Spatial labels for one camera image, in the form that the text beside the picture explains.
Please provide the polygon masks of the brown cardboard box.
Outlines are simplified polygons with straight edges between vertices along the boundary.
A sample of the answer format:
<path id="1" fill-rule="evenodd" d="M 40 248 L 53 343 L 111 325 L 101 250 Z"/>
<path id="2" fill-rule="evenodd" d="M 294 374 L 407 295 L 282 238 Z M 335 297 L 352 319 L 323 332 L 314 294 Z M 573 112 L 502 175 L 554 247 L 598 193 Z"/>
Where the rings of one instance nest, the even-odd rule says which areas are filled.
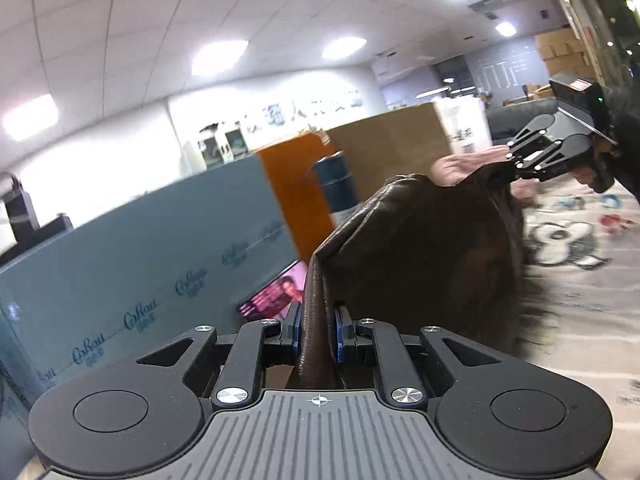
<path id="1" fill-rule="evenodd" d="M 432 103 L 350 122 L 326 134 L 344 154 L 363 200 L 400 174 L 428 176 L 434 162 L 450 154 L 446 131 Z"/>

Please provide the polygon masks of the brown leather jacket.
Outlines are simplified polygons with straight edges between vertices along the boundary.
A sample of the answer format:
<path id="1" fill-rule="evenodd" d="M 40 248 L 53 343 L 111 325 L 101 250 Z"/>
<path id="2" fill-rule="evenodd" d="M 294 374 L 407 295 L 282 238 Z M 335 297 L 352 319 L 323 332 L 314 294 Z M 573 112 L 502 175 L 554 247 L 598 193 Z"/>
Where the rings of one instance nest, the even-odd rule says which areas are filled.
<path id="1" fill-rule="evenodd" d="M 341 389 L 334 307 L 415 334 L 435 325 L 503 353 L 518 336 L 524 220 L 497 162 L 455 186 L 394 177 L 315 251 L 288 388 Z"/>

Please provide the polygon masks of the dark blue vacuum bottle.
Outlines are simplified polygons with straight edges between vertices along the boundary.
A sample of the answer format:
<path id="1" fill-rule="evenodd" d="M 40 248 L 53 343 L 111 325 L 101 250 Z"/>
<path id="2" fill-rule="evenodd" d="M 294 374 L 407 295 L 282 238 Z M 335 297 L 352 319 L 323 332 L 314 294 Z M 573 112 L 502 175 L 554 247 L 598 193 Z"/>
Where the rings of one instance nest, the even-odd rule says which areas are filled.
<path id="1" fill-rule="evenodd" d="M 338 228 L 360 206 L 352 173 L 342 151 L 324 156 L 310 168 L 320 185 L 330 210 L 333 225 Z"/>

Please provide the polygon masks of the white printed paper bag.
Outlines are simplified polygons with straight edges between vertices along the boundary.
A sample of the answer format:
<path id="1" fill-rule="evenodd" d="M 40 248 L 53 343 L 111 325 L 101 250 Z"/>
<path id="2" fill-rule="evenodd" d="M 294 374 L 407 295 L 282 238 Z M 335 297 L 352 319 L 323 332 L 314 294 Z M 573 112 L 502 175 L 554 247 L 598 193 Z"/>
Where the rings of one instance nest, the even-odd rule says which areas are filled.
<path id="1" fill-rule="evenodd" d="M 475 96 L 439 99 L 435 101 L 435 107 L 454 154 L 472 154 L 492 147 L 481 99 Z"/>

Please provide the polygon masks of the blue-grey printed box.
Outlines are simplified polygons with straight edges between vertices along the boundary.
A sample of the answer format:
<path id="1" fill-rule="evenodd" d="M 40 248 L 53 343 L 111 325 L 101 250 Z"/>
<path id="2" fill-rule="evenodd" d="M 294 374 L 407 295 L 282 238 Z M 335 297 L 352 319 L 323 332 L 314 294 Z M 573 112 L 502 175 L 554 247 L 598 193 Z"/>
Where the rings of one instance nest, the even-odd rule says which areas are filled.
<path id="1" fill-rule="evenodd" d="M 239 306 L 298 257 L 262 161 L 146 194 L 1 271 L 1 371 L 24 403 Z"/>

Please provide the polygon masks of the black leather sofa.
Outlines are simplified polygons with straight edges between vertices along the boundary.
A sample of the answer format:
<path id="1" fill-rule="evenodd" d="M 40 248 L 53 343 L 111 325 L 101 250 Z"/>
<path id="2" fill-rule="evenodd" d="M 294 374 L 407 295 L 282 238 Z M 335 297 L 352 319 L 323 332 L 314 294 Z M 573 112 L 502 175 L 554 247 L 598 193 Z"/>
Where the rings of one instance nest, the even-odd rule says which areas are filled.
<path id="1" fill-rule="evenodd" d="M 553 115 L 557 108 L 556 99 L 547 98 L 486 110 L 492 143 L 507 144 L 536 116 Z"/>

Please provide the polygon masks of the patterned bed sheet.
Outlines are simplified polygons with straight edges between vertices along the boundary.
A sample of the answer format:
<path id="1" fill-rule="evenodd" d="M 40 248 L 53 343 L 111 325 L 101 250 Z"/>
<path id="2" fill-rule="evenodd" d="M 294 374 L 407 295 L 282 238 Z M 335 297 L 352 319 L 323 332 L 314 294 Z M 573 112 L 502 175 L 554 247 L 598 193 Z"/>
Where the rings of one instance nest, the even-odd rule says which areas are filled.
<path id="1" fill-rule="evenodd" d="M 613 415 L 599 470 L 639 475 L 639 205 L 614 184 L 542 185 L 525 213 L 527 260 L 518 353 L 593 388 Z"/>

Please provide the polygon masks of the stacked cardboard boxes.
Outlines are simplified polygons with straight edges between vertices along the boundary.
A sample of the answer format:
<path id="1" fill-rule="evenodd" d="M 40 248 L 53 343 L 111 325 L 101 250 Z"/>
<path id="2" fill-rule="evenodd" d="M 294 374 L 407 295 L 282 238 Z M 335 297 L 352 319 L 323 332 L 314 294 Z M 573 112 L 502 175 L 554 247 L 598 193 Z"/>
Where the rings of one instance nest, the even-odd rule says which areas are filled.
<path id="1" fill-rule="evenodd" d="M 565 27 L 544 32 L 535 37 L 536 47 L 550 76 L 567 72 L 582 78 L 604 83 L 604 76 L 596 55 L 596 35 L 590 26 L 578 32 Z"/>

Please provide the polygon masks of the pink knit sweater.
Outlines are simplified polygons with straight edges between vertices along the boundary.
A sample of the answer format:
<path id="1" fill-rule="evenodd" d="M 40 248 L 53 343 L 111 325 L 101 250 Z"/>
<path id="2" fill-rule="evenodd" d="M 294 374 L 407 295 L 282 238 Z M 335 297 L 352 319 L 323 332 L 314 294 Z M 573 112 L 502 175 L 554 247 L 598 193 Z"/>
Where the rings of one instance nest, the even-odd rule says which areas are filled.
<path id="1" fill-rule="evenodd" d="M 432 165 L 432 180 L 440 186 L 455 186 L 478 168 L 495 162 L 505 162 L 508 159 L 507 154 L 508 148 L 505 145 L 497 145 L 480 152 L 442 157 Z M 516 180 L 510 184 L 510 190 L 521 206 L 535 207 L 537 205 L 539 191 L 537 181 Z"/>

